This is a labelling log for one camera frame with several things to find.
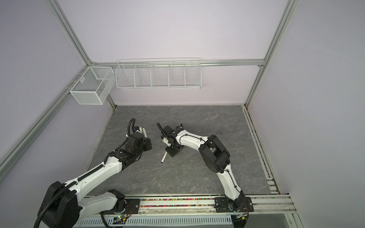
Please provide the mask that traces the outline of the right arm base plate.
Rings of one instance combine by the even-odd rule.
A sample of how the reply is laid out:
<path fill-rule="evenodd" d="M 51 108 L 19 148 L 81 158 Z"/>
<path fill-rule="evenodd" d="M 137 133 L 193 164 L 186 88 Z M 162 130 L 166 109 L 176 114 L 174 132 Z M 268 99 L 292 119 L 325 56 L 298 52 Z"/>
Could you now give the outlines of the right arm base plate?
<path fill-rule="evenodd" d="M 250 197 L 231 200 L 228 197 L 215 197 L 214 208 L 216 212 L 254 212 L 253 203 Z"/>

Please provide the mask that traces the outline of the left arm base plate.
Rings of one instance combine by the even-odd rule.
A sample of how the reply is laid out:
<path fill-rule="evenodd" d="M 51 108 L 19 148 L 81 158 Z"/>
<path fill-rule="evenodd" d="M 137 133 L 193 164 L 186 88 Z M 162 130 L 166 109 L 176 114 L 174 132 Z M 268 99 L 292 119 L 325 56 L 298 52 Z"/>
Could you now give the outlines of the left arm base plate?
<path fill-rule="evenodd" d="M 114 206 L 113 209 L 104 211 L 104 215 L 112 215 L 112 214 L 137 214 L 140 208 L 140 199 L 125 199 L 124 202 L 120 201 Z"/>

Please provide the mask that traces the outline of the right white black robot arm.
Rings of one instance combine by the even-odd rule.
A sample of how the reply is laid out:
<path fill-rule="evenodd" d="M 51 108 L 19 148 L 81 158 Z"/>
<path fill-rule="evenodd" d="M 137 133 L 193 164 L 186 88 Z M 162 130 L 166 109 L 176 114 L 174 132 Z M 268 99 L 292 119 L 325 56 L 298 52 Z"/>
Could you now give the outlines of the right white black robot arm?
<path fill-rule="evenodd" d="M 229 202 L 237 208 L 244 204 L 246 197 L 232 173 L 230 153 L 217 136 L 196 135 L 182 126 L 175 129 L 170 126 L 161 127 L 159 123 L 157 126 L 161 131 L 162 141 L 167 145 L 166 154 L 174 157 L 184 147 L 198 151 L 208 169 L 217 174 Z"/>

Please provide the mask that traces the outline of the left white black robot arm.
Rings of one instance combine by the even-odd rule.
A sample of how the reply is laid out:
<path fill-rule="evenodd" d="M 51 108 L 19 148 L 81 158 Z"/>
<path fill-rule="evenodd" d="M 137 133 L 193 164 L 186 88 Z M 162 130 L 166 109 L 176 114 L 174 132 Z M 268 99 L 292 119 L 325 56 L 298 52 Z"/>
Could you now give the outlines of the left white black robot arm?
<path fill-rule="evenodd" d="M 72 228 L 79 220 L 99 212 L 123 212 L 126 207 L 125 196 L 117 190 L 109 190 L 90 199 L 85 196 L 106 179 L 137 161 L 143 152 L 151 149 L 151 140 L 145 129 L 139 128 L 117 149 L 107 154 L 98 166 L 65 183 L 54 182 L 46 191 L 34 227 L 44 223 L 49 228 Z"/>

